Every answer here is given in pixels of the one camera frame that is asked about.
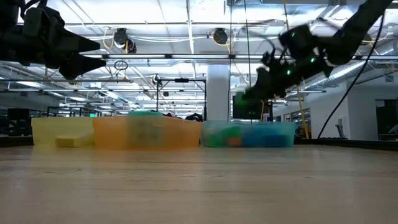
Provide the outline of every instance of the wooden table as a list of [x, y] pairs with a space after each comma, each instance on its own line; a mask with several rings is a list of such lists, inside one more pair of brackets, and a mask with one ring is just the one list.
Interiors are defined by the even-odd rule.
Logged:
[[4, 148], [1, 223], [397, 223], [398, 153]]

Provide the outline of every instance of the plastic container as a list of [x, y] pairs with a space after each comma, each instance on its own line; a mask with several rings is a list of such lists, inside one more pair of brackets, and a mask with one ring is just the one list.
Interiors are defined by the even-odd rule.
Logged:
[[191, 149], [199, 145], [201, 125], [166, 116], [115, 116], [94, 118], [97, 148]]
[[35, 146], [94, 146], [93, 118], [48, 117], [32, 118]]
[[292, 147], [295, 123], [205, 121], [201, 143], [207, 147]]

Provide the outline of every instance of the wall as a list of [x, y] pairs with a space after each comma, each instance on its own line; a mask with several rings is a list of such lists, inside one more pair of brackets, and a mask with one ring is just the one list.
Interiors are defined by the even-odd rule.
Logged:
[[398, 86], [355, 86], [348, 95], [351, 138], [378, 140], [376, 100], [397, 98]]
[[28, 92], [27, 97], [19, 93], [0, 93], [0, 109], [29, 108], [46, 111], [48, 106], [59, 106], [59, 101], [52, 96], [39, 96]]
[[[331, 111], [341, 100], [346, 91], [346, 83], [342, 83], [336, 88], [327, 88], [326, 93], [311, 93], [305, 97], [303, 102], [303, 109], [311, 109], [311, 131], [312, 138], [317, 138], [323, 124]], [[274, 116], [284, 115], [300, 110], [298, 102], [289, 102], [288, 106], [276, 108], [274, 110]], [[343, 118], [344, 133], [350, 138], [349, 134], [349, 117], [348, 117], [348, 100], [345, 99], [341, 106], [337, 109], [334, 115], [331, 117], [328, 125], [323, 131], [323, 138], [338, 138], [339, 134], [336, 128], [336, 124], [339, 118]]]

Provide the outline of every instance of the ductwork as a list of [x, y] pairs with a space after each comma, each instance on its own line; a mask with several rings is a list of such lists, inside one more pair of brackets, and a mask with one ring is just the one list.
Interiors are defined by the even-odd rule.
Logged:
[[[398, 52], [397, 41], [393, 40], [387, 44], [384, 44], [384, 45], [376, 48], [376, 51], [374, 52], [374, 54], [376, 52], [379, 55], [395, 55]], [[362, 61], [357, 61], [357, 62], [347, 64], [347, 65], [339, 66], [332, 71], [329, 78], [324, 78], [320, 81], [317, 81], [315, 83], [307, 85], [303, 89], [304, 90], [314, 90], [314, 89], [318, 89], [318, 88], [328, 88], [328, 87], [335, 86], [339, 83], [342, 83], [343, 81], [345, 81], [349, 78], [354, 78], [358, 74], [358, 72], [362, 69], [362, 66], [364, 63], [365, 63], [365, 61], [362, 60]], [[379, 66], [380, 65], [378, 65], [375, 61], [369, 61], [368, 64], [366, 65], [363, 73], [371, 71]], [[286, 97], [293, 96], [296, 94], [297, 93], [292, 93], [292, 94], [287, 95]]]

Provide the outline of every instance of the ceiling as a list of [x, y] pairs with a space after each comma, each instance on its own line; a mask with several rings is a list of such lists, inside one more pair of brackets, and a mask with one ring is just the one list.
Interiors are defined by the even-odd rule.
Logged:
[[[101, 44], [101, 50], [85, 54], [124, 54], [115, 45], [110, 47], [113, 33], [117, 28], [122, 27], [127, 28], [129, 38], [135, 42], [137, 54], [228, 55], [230, 50], [236, 55], [250, 54], [260, 57], [265, 51], [272, 50], [271, 44], [265, 41], [265, 37], [269, 38], [276, 47], [281, 48], [277, 35], [287, 29], [283, 1], [247, 0], [247, 13], [245, 13], [243, 2], [234, 0], [232, 14], [230, 14], [229, 1], [224, 0], [51, 0], [47, 5], [60, 12], [66, 23], [66, 29]], [[328, 0], [303, 0], [300, 4], [297, 4], [297, 1], [287, 0], [289, 26], [310, 23], [314, 34], [333, 35], [336, 31], [334, 27], [322, 22], [314, 22], [314, 20], [322, 16], [334, 26], [341, 26], [363, 1], [346, 2], [349, 6], [330, 6]], [[395, 24], [398, 14], [395, 12], [395, 9], [386, 11], [382, 41], [379, 45], [395, 39], [394, 34], [398, 32]], [[376, 36], [378, 27], [379, 21], [369, 31], [373, 38]], [[229, 38], [234, 37], [230, 48], [214, 43], [211, 33], [215, 28], [224, 28]], [[362, 46], [358, 49], [358, 54], [366, 54], [369, 50], [370, 46]], [[58, 93], [55, 97], [59, 97], [62, 102], [65, 102], [65, 96], [83, 98], [80, 101], [73, 98], [66, 99], [66, 102], [74, 103], [74, 105], [90, 102], [102, 103], [101, 106], [109, 107], [110, 103], [120, 103], [120, 105], [111, 105], [111, 109], [104, 111], [125, 112], [137, 108], [146, 110], [155, 108], [155, 85], [152, 82], [154, 75], [164, 79], [206, 79], [209, 65], [229, 64], [229, 60], [205, 58], [200, 60], [140, 58], [125, 60], [129, 66], [125, 71], [119, 72], [114, 68], [116, 61], [118, 60], [109, 59], [107, 67], [88, 72], [78, 77], [81, 81], [74, 83], [58, 82], [63, 80], [61, 74], [41, 65], [22, 67], [18, 63], [4, 63], [2, 65], [4, 72], [0, 75], [3, 79], [52, 81], [38, 83], [37, 86], [14, 82], [10, 87], [13, 89], [66, 90], [53, 92]], [[252, 59], [250, 64], [247, 60], [235, 61], [231, 66], [231, 74], [236, 77], [235, 81], [238, 84], [232, 90], [245, 89], [249, 79], [251, 83], [254, 83], [258, 66], [261, 66], [258, 59]], [[99, 94], [95, 91], [96, 88], [115, 91], [111, 94], [106, 92]], [[193, 112], [201, 113], [205, 97], [202, 90], [204, 88], [203, 82], [170, 82], [163, 89], [163, 91], [170, 90], [169, 95], [159, 96], [163, 104], [159, 108], [162, 112], [175, 111], [180, 116]], [[67, 90], [87, 91], [70, 92]]]

